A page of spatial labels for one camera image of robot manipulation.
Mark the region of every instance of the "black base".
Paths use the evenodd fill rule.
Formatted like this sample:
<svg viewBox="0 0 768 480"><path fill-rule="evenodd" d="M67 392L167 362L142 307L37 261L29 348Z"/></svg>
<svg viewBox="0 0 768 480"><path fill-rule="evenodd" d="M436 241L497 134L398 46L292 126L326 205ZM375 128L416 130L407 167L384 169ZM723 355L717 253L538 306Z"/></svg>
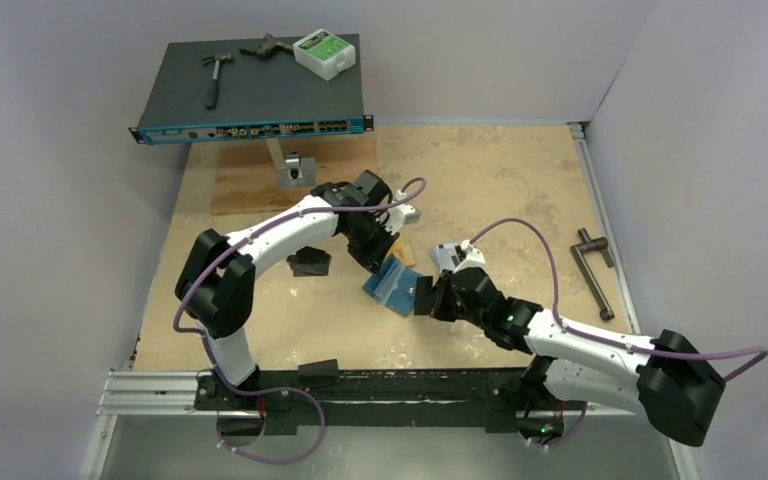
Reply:
<svg viewBox="0 0 768 480"><path fill-rule="evenodd" d="M336 367L336 360L331 360L303 365L299 371L262 370L256 388L292 386L310 392L322 405L329 426L474 427L487 433L519 432L526 438L545 437L541 428L550 424L562 431L558 420L528 418L532 411L557 410L559 402L542 388L542 379L533 383L525 368ZM206 394L196 396L196 410L256 409L254 397L229 395L214 375L200 376L198 383ZM266 397L264 435L294 435L300 425L319 425L316 409L301 395ZM581 402L564 405L566 410L582 407Z"/></svg>

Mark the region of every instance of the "gray wall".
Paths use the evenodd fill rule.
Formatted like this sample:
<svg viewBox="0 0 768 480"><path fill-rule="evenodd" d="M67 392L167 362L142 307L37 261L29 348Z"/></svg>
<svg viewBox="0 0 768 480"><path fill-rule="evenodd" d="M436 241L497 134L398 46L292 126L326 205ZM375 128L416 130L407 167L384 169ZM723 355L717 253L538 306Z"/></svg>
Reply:
<svg viewBox="0 0 768 480"><path fill-rule="evenodd" d="M596 113L655 0L136 3L164 42L359 32L379 121L565 123Z"/></svg>
<svg viewBox="0 0 768 480"><path fill-rule="evenodd" d="M125 128L166 43L359 31L379 119L566 122L595 112L653 5L0 1L0 478L74 476L135 340L184 151Z"/></svg>
<svg viewBox="0 0 768 480"><path fill-rule="evenodd" d="M588 138L644 330L768 346L768 1L661 0ZM768 478L768 359L697 458Z"/></svg>
<svg viewBox="0 0 768 480"><path fill-rule="evenodd" d="M161 43L111 2L40 3L0 7L0 479L75 478L183 165L126 131Z"/></svg>

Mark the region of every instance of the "wooden board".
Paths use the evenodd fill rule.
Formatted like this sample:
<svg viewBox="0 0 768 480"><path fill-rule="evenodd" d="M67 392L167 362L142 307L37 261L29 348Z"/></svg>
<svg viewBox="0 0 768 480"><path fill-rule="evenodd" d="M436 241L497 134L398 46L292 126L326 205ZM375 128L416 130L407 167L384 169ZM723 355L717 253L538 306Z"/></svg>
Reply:
<svg viewBox="0 0 768 480"><path fill-rule="evenodd" d="M378 173L375 139L367 135L349 138L288 138L284 152L316 158L316 183L354 180L364 170ZM235 215L286 210L310 188L283 190L266 142L245 142L220 151L213 186L213 215Z"/></svg>

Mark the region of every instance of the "blue object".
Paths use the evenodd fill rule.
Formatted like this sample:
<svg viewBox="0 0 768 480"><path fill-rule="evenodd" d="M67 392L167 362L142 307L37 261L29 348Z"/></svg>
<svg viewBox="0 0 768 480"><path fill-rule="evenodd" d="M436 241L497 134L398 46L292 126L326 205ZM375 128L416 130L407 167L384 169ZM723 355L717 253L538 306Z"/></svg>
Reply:
<svg viewBox="0 0 768 480"><path fill-rule="evenodd" d="M369 277L363 284L363 291L378 303L407 317L413 311L416 279L421 276L390 255L378 275Z"/></svg>

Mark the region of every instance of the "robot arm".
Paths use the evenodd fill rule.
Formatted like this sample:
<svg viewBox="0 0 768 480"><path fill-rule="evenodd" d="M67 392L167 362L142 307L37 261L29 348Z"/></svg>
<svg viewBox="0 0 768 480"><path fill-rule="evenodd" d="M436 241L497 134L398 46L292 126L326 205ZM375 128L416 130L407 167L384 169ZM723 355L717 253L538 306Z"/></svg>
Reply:
<svg viewBox="0 0 768 480"><path fill-rule="evenodd" d="M222 252L248 239L196 287L187 305L234 385L242 385L257 368L243 326L251 314L255 280L299 249L337 234L346 236L349 254L361 266L378 273L398 230L418 221L419 212L407 204L387 209L386 216L351 209L379 205L388 196L401 200L406 194L391 193L381 178L365 171L354 183L320 185L292 208L251 228L227 236L207 230L198 236L175 287L179 299Z"/></svg>
<svg viewBox="0 0 768 480"><path fill-rule="evenodd" d="M539 380L557 400L581 400L645 414L664 435L681 443L702 445L720 397L723 378L704 361L667 359L637 353L632 346L698 353L683 336L665 330L659 338L628 335L562 319L576 335L561 328L541 305L497 290L480 265L481 252L468 244L454 272L443 271L436 284L420 278L418 315L453 322L466 320L507 350L534 354ZM606 345L587 336L615 341Z"/></svg>

